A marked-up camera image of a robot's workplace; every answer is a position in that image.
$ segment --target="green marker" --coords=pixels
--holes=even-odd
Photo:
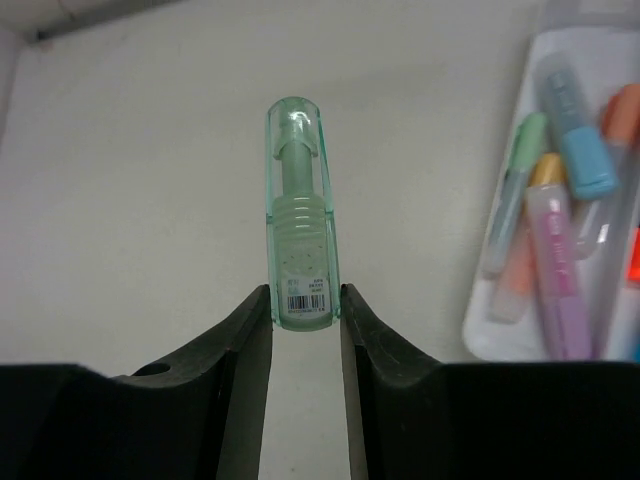
[[[507,179],[502,187],[484,260],[484,270],[490,275],[502,272],[507,262],[531,170],[546,149],[547,123],[545,114],[531,113],[516,131]]]
[[[320,111],[287,97],[267,113],[267,247],[273,321],[295,331],[340,317],[333,196]]]

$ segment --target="white tray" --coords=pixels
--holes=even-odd
[[[628,83],[640,82],[640,0],[552,0],[543,8],[517,102],[501,175],[504,178],[516,127],[540,111],[532,69],[543,56],[562,50],[571,59],[594,118],[611,95]],[[628,262],[638,225],[640,156],[621,191],[623,202],[607,242],[578,262],[580,285],[589,308],[596,350],[601,358],[628,359],[636,343],[640,289],[626,282]],[[522,320],[509,325],[491,317],[495,284],[481,269],[487,238],[499,203],[502,181],[493,200],[484,245],[465,315],[463,337],[477,357],[491,361],[549,360],[542,341],[539,307],[532,297]]]

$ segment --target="blue cap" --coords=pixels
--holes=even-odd
[[[578,200],[595,200],[612,193],[620,181],[600,133],[592,126],[562,136],[562,155],[569,185]]]

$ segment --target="pink marker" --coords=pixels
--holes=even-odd
[[[576,244],[560,155],[543,155],[527,188],[527,215],[542,296],[542,329],[554,360],[591,358],[587,309],[578,286]]]

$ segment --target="red object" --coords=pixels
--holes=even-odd
[[[627,278],[630,282],[640,284],[640,228],[636,229],[636,242],[633,246],[633,256]]]

